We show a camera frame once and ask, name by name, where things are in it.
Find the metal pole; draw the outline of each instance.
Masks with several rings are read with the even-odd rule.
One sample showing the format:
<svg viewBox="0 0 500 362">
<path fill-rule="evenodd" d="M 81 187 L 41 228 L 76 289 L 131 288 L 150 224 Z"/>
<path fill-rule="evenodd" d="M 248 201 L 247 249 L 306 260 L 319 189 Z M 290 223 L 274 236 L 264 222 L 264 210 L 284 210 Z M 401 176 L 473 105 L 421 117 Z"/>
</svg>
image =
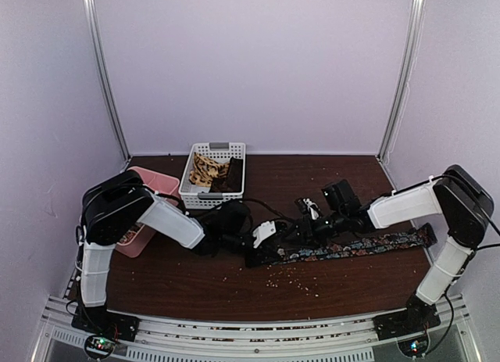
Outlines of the metal pole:
<svg viewBox="0 0 500 362">
<path fill-rule="evenodd" d="M 102 95 L 104 96 L 104 101 L 106 109 L 108 110 L 109 119 L 111 120 L 112 129 L 115 133 L 118 145 L 120 146 L 120 151 L 122 153 L 123 159 L 127 161 L 130 158 L 130 153 L 127 148 L 127 143 L 125 142 L 123 129 L 120 124 L 120 119 L 118 118 L 115 100 L 113 98 L 113 93 L 111 91 L 111 84 L 109 83 L 108 70 L 106 69 L 104 52 L 102 51 L 102 42 L 101 42 L 101 35 L 99 33 L 97 13 L 95 11 L 95 1 L 84 0 L 84 8 L 85 8 L 85 13 L 87 15 L 88 27 L 91 32 L 92 42 L 94 44 L 94 54 L 98 67 L 98 74 L 99 74 L 99 81 L 101 83 Z"/>
<path fill-rule="evenodd" d="M 412 12 L 410 14 L 408 26 L 408 35 L 406 38 L 405 54 L 403 56 L 401 71 L 399 73 L 398 86 L 392 103 L 391 115 L 389 116 L 389 121 L 387 122 L 387 127 L 384 133 L 384 139 L 382 140 L 382 145 L 378 154 L 378 158 L 382 163 L 387 162 L 389 149 L 395 137 L 395 133 L 397 132 L 396 127 L 402 112 L 405 91 L 415 59 L 415 51 L 418 44 L 420 28 L 422 27 L 423 5 L 424 0 L 413 0 Z"/>
</svg>

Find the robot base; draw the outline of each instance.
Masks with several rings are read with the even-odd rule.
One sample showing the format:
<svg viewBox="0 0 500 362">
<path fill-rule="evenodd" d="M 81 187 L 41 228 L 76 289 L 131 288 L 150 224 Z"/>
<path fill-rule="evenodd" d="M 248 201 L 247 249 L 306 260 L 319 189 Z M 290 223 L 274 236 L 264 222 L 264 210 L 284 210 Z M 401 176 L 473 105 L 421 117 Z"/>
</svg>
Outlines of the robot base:
<svg viewBox="0 0 500 362">
<path fill-rule="evenodd" d="M 375 332 L 378 339 L 386 340 L 394 337 L 402 337 L 416 332 L 425 331 L 425 326 L 428 328 L 437 327 L 441 324 L 441 320 L 437 315 L 436 306 L 431 306 L 434 311 L 431 311 L 423 321 L 418 324 L 410 325 L 408 310 L 398 311 L 395 313 L 379 315 L 373 319 Z"/>
<path fill-rule="evenodd" d="M 117 339 L 130 342 L 135 340 L 135 335 L 137 334 L 139 328 L 139 319 L 137 317 L 106 311 L 106 320 L 109 324 L 112 324 L 112 327 L 108 327 L 107 331 L 101 332 L 102 336 L 105 336 L 107 339 L 114 340 L 114 325 L 116 325 L 116 328 L 118 329 Z M 95 326 L 91 322 L 87 321 L 85 317 L 80 315 L 79 308 L 77 308 L 77 311 L 75 312 L 71 326 L 89 333 L 99 333 L 96 332 Z"/>
</svg>

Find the black bracket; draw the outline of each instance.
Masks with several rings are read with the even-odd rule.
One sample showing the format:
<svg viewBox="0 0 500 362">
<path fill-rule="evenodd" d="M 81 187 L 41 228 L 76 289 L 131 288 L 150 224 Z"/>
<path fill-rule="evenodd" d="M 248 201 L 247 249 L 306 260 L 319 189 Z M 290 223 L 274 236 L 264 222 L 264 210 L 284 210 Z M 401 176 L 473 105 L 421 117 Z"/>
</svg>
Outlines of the black bracket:
<svg viewBox="0 0 500 362">
<path fill-rule="evenodd" d="M 437 327 L 441 319 L 437 314 L 436 306 L 429 306 L 429 312 L 419 321 L 413 321 L 412 310 L 402 310 L 395 313 L 379 315 L 373 319 L 375 332 L 378 339 L 386 340 L 394 337 L 402 337 L 412 333 L 423 332 L 428 328 Z"/>
<path fill-rule="evenodd" d="M 71 326 L 82 331 L 102 335 L 110 340 L 119 339 L 130 342 L 135 340 L 139 328 L 138 317 L 106 311 L 105 321 L 109 326 L 105 329 L 102 328 L 102 331 L 100 331 L 96 328 L 96 324 L 87 318 L 86 311 L 82 311 L 80 307 L 77 307 Z"/>
</svg>

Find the white wall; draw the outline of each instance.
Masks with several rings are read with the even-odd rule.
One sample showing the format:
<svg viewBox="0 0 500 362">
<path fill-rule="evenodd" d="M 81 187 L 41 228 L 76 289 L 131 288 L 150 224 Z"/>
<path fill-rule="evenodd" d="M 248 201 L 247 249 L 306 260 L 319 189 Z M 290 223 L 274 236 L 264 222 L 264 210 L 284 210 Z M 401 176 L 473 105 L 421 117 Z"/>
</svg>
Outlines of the white wall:
<svg viewBox="0 0 500 362">
<path fill-rule="evenodd" d="M 461 164 L 500 205 L 500 0 L 427 0 L 418 60 L 389 170 L 398 187 Z M 494 214 L 500 223 L 500 213 Z M 440 243 L 447 228 L 431 220 Z M 500 242 L 489 231 L 484 243 Z M 440 246 L 431 251 L 436 255 Z M 500 355 L 500 249 L 460 279 L 486 360 Z"/>
<path fill-rule="evenodd" d="M 378 151 L 412 0 L 96 0 L 133 154 Z"/>
<path fill-rule="evenodd" d="M 120 169 L 82 0 L 0 0 L 0 360 L 27 360 L 76 256 L 85 189 Z"/>
</svg>

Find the wooden table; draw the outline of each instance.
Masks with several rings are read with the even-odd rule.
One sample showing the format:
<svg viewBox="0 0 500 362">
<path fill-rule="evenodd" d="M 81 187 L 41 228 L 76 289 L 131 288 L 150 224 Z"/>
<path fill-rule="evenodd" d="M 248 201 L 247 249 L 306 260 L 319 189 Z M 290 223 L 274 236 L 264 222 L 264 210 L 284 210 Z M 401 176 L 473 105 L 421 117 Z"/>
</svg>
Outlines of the wooden table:
<svg viewBox="0 0 500 362">
<path fill-rule="evenodd" d="M 180 178 L 186 159 L 136 157 L 131 165 Z M 362 203 L 391 190 L 371 156 L 248 156 L 245 196 L 298 217 L 294 199 L 315 199 L 327 211 L 320 189 L 342 178 Z M 251 208 L 256 223 L 273 217 L 259 205 Z M 424 251 L 415 248 L 245 269 L 240 256 L 196 256 L 160 234 L 138 258 L 120 253 L 112 258 L 110 309 L 210 321 L 282 321 L 389 310 L 405 305 L 429 267 Z"/>
</svg>

